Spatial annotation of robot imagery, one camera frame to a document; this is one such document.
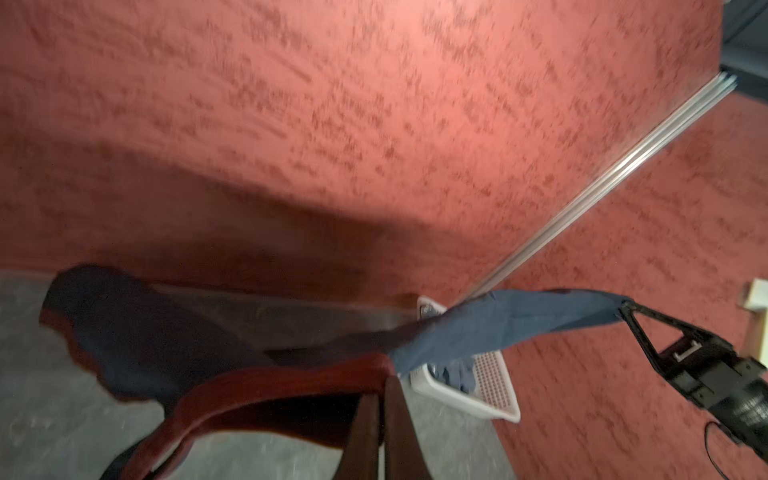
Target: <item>aluminum corner strip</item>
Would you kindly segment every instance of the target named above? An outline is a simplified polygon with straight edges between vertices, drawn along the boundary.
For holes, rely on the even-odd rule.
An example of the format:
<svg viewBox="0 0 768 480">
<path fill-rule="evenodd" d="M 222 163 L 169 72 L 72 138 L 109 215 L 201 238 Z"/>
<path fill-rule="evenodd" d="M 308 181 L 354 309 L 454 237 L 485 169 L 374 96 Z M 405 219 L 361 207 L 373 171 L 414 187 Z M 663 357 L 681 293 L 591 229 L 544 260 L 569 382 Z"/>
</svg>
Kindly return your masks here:
<svg viewBox="0 0 768 480">
<path fill-rule="evenodd" d="M 572 202 L 552 217 L 531 239 L 519 247 L 501 265 L 497 266 L 486 278 L 472 287 L 459 302 L 493 290 L 510 273 L 544 248 L 547 243 L 568 228 L 600 199 L 608 195 L 646 160 L 667 146 L 693 122 L 723 100 L 734 88 L 736 88 L 736 77 L 725 72 L 719 73 L 643 140 L 632 147 L 616 164 L 577 195 Z"/>
</svg>

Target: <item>concrete floor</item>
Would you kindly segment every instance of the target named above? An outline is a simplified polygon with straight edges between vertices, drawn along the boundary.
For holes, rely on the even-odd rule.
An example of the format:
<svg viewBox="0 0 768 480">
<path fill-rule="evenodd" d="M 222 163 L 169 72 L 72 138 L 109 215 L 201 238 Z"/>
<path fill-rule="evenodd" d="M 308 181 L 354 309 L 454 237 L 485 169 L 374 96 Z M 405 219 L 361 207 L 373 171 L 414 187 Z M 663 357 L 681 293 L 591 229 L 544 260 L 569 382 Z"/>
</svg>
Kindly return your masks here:
<svg viewBox="0 0 768 480">
<path fill-rule="evenodd" d="M 44 280 L 0 275 L 0 478 L 96 479 L 113 457 L 162 421 L 152 402 L 120 403 L 38 325 Z M 256 347 L 308 345 L 361 329 L 391 328 L 402 314 L 331 310 L 275 299 L 175 295 Z M 435 480 L 515 478 L 489 421 L 414 393 L 406 399 Z M 340 452 L 262 433 L 198 441 L 171 478 L 329 479 Z"/>
</svg>

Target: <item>floor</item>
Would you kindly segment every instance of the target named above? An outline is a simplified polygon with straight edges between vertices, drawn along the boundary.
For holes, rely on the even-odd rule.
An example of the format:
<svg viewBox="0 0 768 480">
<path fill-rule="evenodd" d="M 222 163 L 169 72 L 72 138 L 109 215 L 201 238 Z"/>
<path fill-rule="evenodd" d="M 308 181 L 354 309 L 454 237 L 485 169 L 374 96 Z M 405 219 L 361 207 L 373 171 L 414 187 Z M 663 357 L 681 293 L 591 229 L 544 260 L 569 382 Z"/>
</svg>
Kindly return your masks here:
<svg viewBox="0 0 768 480">
<path fill-rule="evenodd" d="M 122 449 L 151 431 L 153 403 L 119 403 L 68 357 L 63 340 L 38 326 L 47 282 L 0 275 L 0 478 L 98 478 Z M 179 302 L 255 346 L 320 343 L 340 333 L 391 328 L 404 313 L 331 310 L 285 300 L 176 295 Z M 404 385 L 435 480 L 515 478 L 489 421 L 475 419 Z M 340 453 L 271 434 L 201 439 L 171 478 L 331 478 Z"/>
</svg>

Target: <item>textured red wall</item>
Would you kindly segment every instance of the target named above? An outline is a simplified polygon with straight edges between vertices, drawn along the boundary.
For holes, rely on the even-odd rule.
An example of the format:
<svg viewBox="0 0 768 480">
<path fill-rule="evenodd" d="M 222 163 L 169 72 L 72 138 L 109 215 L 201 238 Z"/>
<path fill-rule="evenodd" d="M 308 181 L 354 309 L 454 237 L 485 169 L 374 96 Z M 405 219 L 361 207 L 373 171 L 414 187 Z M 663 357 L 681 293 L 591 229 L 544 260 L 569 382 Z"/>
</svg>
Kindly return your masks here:
<svg viewBox="0 0 768 480">
<path fill-rule="evenodd" d="M 0 5 L 0 264 L 449 301 L 717 69 L 718 0 Z"/>
<path fill-rule="evenodd" d="M 746 282 L 768 276 L 768 106 L 732 94 L 507 282 L 584 287 L 636 301 L 742 344 Z M 645 323 L 664 348 L 674 336 Z M 541 337 L 505 352 L 522 423 L 498 423 L 522 480 L 719 478 L 707 414 L 652 370 L 624 324 Z M 722 435 L 732 480 L 768 466 Z"/>
</svg>

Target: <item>plastic basket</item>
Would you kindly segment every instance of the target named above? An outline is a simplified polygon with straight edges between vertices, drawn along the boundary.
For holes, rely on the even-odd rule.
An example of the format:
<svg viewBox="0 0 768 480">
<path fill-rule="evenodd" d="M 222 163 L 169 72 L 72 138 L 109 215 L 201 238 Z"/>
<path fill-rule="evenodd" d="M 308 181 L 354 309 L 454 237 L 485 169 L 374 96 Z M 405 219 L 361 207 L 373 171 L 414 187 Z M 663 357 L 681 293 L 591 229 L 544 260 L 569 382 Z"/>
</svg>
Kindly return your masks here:
<svg viewBox="0 0 768 480">
<path fill-rule="evenodd" d="M 419 318 L 423 307 L 431 307 L 437 313 L 447 309 L 436 301 L 419 297 L 417 308 Z M 467 394 L 435 380 L 429 374 L 427 365 L 411 372 L 411 387 L 422 395 L 431 397 L 455 409 L 462 410 L 481 419 L 504 419 L 509 422 L 520 422 L 520 407 L 509 371 L 498 350 L 475 355 L 473 368 L 477 388 Z"/>
</svg>

